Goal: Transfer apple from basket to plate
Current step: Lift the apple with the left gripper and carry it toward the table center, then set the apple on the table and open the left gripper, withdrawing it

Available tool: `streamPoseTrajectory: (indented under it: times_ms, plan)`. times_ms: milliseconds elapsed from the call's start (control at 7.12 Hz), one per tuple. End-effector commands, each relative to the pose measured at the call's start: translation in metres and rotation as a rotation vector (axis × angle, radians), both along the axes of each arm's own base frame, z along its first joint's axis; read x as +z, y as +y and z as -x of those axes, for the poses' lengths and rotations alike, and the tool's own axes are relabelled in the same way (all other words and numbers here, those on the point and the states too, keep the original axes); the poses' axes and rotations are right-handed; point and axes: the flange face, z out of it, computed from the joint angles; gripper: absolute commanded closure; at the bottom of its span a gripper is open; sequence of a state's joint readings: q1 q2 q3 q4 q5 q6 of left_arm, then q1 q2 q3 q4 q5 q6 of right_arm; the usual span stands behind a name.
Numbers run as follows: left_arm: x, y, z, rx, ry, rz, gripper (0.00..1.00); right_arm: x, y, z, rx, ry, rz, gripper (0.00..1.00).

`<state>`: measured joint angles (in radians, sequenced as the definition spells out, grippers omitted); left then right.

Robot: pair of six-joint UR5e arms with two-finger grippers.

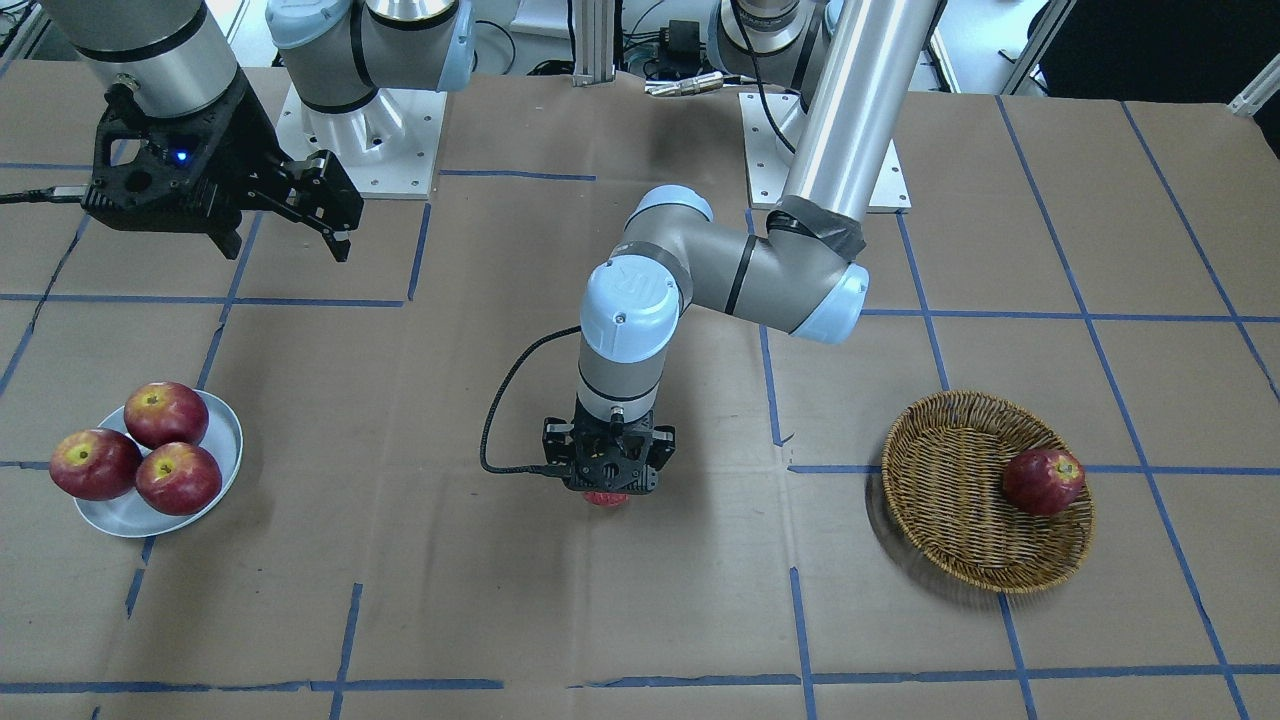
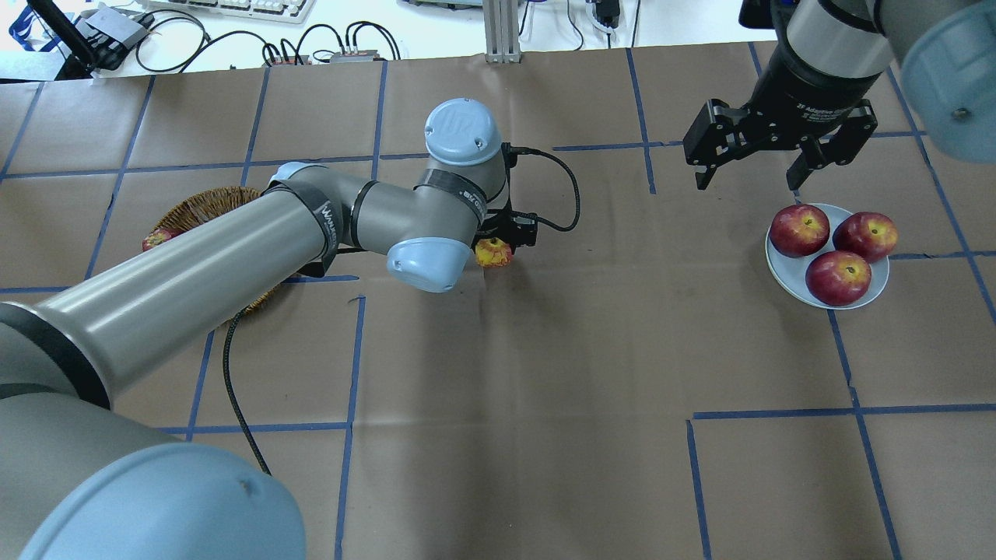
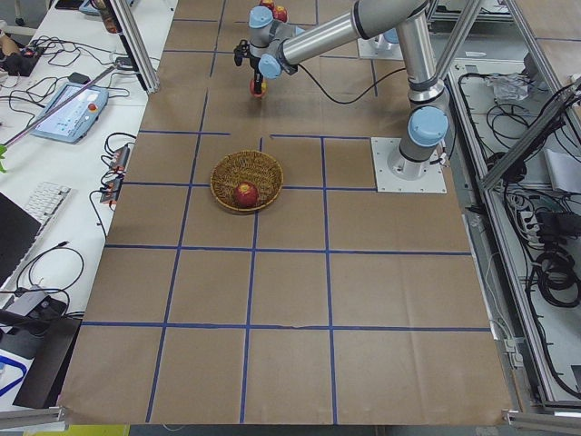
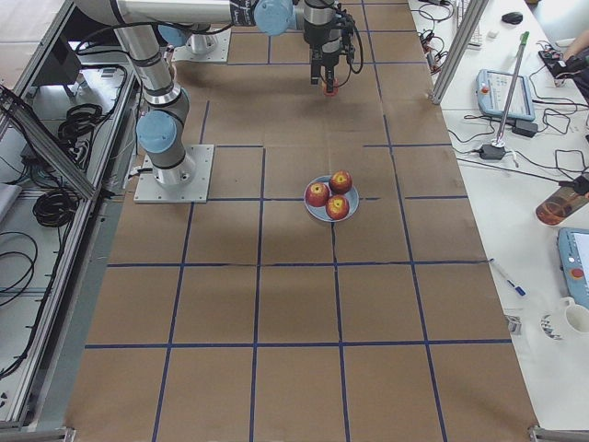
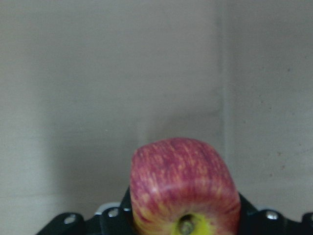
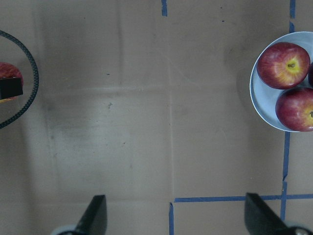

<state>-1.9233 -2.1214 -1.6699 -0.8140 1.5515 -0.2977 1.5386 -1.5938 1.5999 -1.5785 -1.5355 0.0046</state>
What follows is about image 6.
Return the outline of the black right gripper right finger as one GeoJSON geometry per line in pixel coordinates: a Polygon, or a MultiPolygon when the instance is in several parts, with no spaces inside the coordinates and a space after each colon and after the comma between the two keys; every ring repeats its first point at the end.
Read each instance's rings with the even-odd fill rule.
{"type": "Polygon", "coordinates": [[[292,235],[276,213],[256,193],[247,193],[245,200],[245,226],[250,235],[292,235]]]}

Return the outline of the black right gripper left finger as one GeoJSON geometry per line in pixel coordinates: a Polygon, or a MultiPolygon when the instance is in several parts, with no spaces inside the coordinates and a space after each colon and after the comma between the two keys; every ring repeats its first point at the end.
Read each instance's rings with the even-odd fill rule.
{"type": "Polygon", "coordinates": [[[74,229],[75,235],[104,235],[108,216],[105,195],[96,195],[74,229]]]}

